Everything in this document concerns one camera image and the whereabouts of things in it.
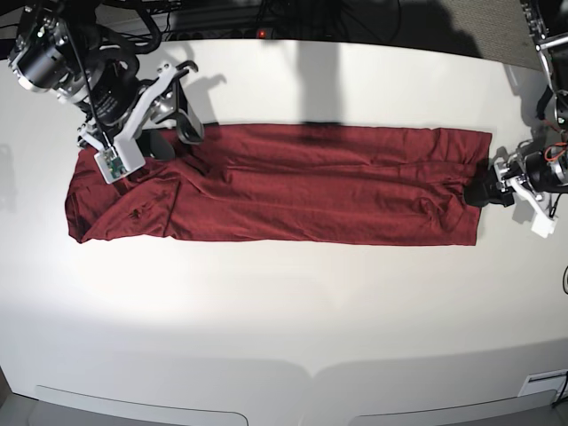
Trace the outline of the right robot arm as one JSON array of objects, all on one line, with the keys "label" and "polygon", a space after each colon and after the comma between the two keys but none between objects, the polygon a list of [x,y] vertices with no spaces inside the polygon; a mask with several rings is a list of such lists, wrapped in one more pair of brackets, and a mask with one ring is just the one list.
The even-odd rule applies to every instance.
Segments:
[{"label": "right robot arm", "polygon": [[147,124],[172,122],[178,139],[199,145],[203,123],[191,108],[181,80],[197,65],[164,62],[154,79],[138,79],[139,56],[156,51],[163,32],[141,1],[131,8],[149,31],[126,36],[97,22],[97,1],[27,1],[8,66],[28,91],[53,93],[86,116],[78,130],[80,147],[94,149],[94,162],[108,184],[141,169],[155,144],[141,143]]}]

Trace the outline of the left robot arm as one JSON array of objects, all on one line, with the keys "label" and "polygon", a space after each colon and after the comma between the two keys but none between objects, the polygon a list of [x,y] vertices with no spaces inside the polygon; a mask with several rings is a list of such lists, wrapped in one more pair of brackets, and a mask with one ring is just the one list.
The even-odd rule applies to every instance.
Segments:
[{"label": "left robot arm", "polygon": [[464,199],[483,208],[509,207],[519,198],[533,209],[532,232],[547,238],[555,231],[557,205],[567,193],[567,3],[522,1],[520,5],[546,78],[535,118],[554,130],[559,140],[527,141],[510,154],[483,162]]}]

